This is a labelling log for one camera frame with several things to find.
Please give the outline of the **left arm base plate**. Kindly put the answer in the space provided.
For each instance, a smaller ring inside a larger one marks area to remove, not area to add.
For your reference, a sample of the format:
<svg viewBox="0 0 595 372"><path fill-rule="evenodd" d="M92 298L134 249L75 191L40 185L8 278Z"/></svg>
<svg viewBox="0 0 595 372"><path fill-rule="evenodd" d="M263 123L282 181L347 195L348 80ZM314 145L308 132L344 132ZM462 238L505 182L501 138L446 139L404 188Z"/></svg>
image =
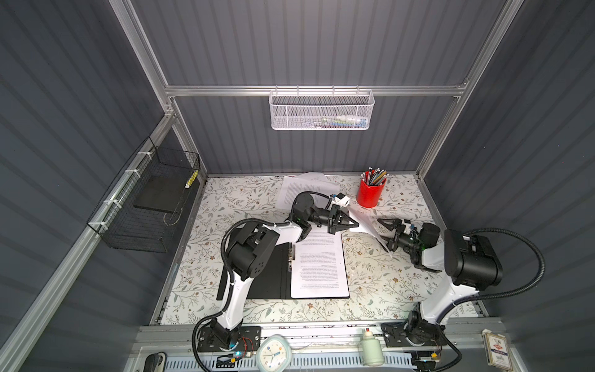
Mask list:
<svg viewBox="0 0 595 372"><path fill-rule="evenodd" d="M198 352L249 351L255 352L260 347L262 328L259 326L240 325L234 330L226 330L218 324L205 325L197 336Z"/></svg>

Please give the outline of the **diagram paper sheet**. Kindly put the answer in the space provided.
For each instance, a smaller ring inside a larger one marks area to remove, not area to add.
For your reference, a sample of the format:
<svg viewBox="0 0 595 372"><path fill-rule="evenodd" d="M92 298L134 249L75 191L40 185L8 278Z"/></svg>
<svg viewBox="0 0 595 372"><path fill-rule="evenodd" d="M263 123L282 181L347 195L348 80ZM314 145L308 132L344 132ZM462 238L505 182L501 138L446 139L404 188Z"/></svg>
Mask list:
<svg viewBox="0 0 595 372"><path fill-rule="evenodd" d="M372 236L381 245L383 250L389 253L386 240L376 230L372 218L370 218L363 210L357 206L348 207L350 218L359 224L357 227L351 227L352 233L365 233Z"/></svg>

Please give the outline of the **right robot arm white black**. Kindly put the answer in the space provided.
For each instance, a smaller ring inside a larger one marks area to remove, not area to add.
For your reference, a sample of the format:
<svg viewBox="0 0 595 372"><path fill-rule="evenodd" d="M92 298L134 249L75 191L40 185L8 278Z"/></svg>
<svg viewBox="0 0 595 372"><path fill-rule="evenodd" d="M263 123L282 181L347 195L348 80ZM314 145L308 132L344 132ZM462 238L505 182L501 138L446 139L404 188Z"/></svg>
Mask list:
<svg viewBox="0 0 595 372"><path fill-rule="evenodd" d="M501 228L480 228L468 232L448 229L439 243L441 229L423 223L417 229L411 221L398 218L379 218L378 223L394 233L384 237L389 252L403 250L415 268L429 272L444 272L438 288L422 302L415 304L399 336L413 346L439 341L450 313L458 305L483 299L503 299L520 295L542 280L545 257L537 246L523 235ZM501 283L504 269L485 233L506 235L521 241L536 255L537 274L526 285L502 293L480 295L481 291Z"/></svg>

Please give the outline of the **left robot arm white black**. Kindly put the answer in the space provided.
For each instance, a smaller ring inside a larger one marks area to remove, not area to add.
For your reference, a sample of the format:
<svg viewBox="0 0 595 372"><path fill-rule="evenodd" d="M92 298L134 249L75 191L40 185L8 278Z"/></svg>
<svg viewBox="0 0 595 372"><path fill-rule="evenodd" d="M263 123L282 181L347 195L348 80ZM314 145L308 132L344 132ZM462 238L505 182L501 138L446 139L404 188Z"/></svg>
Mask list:
<svg viewBox="0 0 595 372"><path fill-rule="evenodd" d="M349 204L350 198L343 193L324 195L306 191L297 194L288 218L282 223L249 218L232 225L220 244L223 272L227 275L222 307L195 324L192 349L198 349L203 328L224 349L234 349L242 336L243 310L250 287L267 266L274 249L302 242L315 226L326 227L332 235L359 227L359 222L347 211Z"/></svg>

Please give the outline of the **printed paper sheet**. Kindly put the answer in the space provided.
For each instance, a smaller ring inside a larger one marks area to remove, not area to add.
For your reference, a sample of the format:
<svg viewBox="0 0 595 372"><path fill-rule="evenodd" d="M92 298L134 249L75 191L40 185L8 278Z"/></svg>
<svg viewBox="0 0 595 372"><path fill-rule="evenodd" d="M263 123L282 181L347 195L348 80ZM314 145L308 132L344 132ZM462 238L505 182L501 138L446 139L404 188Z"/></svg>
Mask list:
<svg viewBox="0 0 595 372"><path fill-rule="evenodd" d="M318 192L323 195L336 195L339 185L332 183L323 173L308 172L297 176L285 176L277 195L276 208L289 211L295 197L300 192Z"/></svg>
<svg viewBox="0 0 595 372"><path fill-rule="evenodd" d="M292 299L348 299L350 290L342 235L314 228L294 245Z"/></svg>

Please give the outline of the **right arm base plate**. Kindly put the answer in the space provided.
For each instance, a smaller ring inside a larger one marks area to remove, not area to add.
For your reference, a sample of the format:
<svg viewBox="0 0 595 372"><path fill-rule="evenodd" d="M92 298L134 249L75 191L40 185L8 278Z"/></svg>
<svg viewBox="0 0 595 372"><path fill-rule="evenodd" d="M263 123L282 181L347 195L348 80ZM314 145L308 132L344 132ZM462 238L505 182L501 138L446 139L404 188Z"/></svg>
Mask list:
<svg viewBox="0 0 595 372"><path fill-rule="evenodd" d="M447 344L438 327L422 321L420 325L408 322L385 322L381 332L387 347L442 347Z"/></svg>

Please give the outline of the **printed paper sheet back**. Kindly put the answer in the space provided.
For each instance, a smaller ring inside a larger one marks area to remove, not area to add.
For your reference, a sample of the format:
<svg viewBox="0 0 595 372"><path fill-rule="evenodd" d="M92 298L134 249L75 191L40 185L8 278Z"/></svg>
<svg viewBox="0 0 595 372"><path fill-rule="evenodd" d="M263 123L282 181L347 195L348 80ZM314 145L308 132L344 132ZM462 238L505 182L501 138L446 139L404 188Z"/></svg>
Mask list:
<svg viewBox="0 0 595 372"><path fill-rule="evenodd" d="M289 211L295 197L300 192L318 192L323 195L336 195L339 185L332 183L323 173L308 172L297 176L285 176L277 195L276 208Z"/></svg>

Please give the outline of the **orange folder black inside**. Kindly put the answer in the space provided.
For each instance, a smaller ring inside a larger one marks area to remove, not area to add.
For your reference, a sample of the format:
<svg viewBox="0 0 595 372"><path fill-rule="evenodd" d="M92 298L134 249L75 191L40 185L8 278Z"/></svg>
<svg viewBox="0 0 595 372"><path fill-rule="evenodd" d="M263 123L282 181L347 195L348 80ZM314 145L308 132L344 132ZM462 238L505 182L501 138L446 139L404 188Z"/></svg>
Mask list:
<svg viewBox="0 0 595 372"><path fill-rule="evenodd" d="M274 248L271 258L256 277L248 292L248 299L292 299L291 262L294 245L285 243Z"/></svg>

